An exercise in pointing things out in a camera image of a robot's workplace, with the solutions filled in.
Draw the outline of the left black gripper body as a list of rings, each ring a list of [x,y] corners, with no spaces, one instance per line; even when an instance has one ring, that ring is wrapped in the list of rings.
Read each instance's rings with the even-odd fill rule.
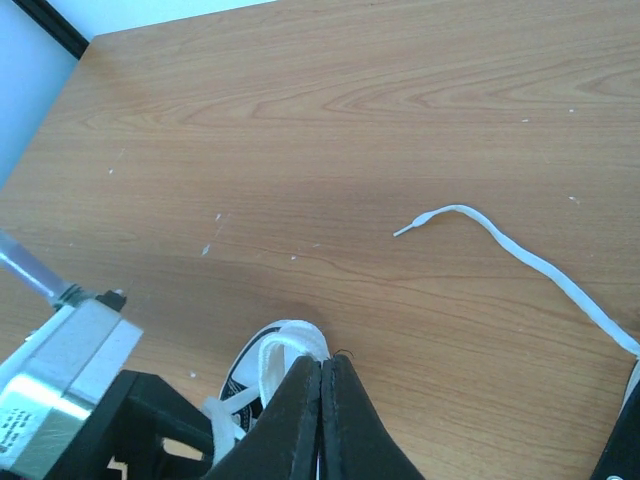
[[[209,419],[161,377],[121,371],[48,479],[199,479],[212,467]]]

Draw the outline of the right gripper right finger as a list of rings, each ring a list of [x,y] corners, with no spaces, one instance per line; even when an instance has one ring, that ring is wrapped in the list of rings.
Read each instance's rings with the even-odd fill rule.
[[[322,365],[321,411],[321,479],[423,477],[385,429],[345,355]]]

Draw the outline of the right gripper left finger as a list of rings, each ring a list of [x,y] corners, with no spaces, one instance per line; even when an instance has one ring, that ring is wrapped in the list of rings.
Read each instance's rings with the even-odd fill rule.
[[[314,479],[318,472],[321,363],[298,358],[255,427],[207,479]]]

